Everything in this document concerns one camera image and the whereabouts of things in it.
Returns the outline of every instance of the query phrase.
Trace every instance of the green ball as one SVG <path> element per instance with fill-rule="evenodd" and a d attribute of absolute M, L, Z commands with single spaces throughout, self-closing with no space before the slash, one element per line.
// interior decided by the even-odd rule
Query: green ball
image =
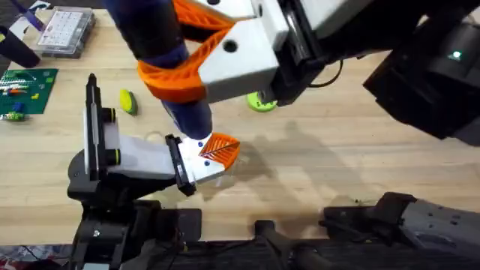
<path fill-rule="evenodd" d="M 277 101 L 262 103 L 258 97 L 258 92 L 247 94 L 247 104 L 252 110 L 259 113 L 270 112 L 277 107 Z"/>

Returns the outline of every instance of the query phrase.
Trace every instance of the wooden surface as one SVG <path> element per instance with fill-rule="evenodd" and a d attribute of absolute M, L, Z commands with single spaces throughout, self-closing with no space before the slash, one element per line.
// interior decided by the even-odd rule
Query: wooden surface
<path fill-rule="evenodd" d="M 67 197 L 67 168 L 83 147 L 81 112 L 91 72 L 105 107 L 119 108 L 119 89 L 136 95 L 139 116 L 117 110 L 123 133 L 158 142 L 180 135 L 140 81 L 110 17 L 96 14 L 80 60 L 47 58 L 39 66 L 60 70 L 45 113 L 22 124 L 0 123 L 0 245 L 72 241 L 81 208 Z M 480 212 L 480 149 L 396 122 L 362 88 L 384 56 L 346 61 L 334 85 L 307 90 L 292 106 L 269 113 L 248 109 L 244 97 L 212 105 L 214 130 L 241 140 L 236 165 L 189 198 L 176 187 L 147 197 L 170 208 L 202 209 L 208 240 L 246 239 L 260 218 L 276 220 L 292 237 L 324 236 L 316 225 L 322 208 L 374 204 L 386 191 Z"/>

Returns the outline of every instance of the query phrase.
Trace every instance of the green light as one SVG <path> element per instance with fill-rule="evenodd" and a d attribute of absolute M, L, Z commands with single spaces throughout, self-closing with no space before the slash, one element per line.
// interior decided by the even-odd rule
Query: green light
<path fill-rule="evenodd" d="M 459 59 L 462 56 L 462 52 L 454 51 L 451 55 L 456 59 Z"/>

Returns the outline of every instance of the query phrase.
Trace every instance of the white block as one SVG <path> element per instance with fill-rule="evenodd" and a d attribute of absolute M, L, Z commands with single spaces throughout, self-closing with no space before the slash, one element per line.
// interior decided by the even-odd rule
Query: white block
<path fill-rule="evenodd" d="M 171 179 L 175 176 L 167 145 L 119 134 L 121 163 L 108 167 L 109 173 L 121 173 L 138 179 Z"/>
<path fill-rule="evenodd" d="M 288 35 L 288 25 L 277 0 L 252 0 L 256 17 L 262 20 L 263 28 L 271 47 L 279 51 Z"/>
<path fill-rule="evenodd" d="M 235 52 L 224 45 L 233 42 Z M 261 19 L 237 22 L 199 68 L 209 102 L 223 101 L 267 89 L 278 61 Z"/>
<path fill-rule="evenodd" d="M 318 38 L 326 38 L 336 32 L 372 1 L 373 0 L 300 0 L 310 27 L 316 32 Z"/>
<path fill-rule="evenodd" d="M 209 4 L 207 0 L 191 0 L 191 2 L 235 21 L 255 16 L 251 0 L 220 0 L 218 4 Z"/>
<path fill-rule="evenodd" d="M 225 172 L 225 166 L 222 163 L 200 157 L 203 146 L 207 144 L 211 136 L 210 134 L 205 139 L 200 140 L 185 138 L 178 145 L 181 160 L 187 171 L 186 173 L 190 183 L 205 182 L 217 178 Z"/>

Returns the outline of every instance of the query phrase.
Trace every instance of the clear plastic lid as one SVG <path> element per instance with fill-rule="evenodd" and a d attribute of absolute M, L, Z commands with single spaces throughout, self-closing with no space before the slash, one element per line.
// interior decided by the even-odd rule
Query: clear plastic lid
<path fill-rule="evenodd" d="M 94 25 L 91 8 L 54 7 L 32 49 L 42 56 L 79 58 Z"/>

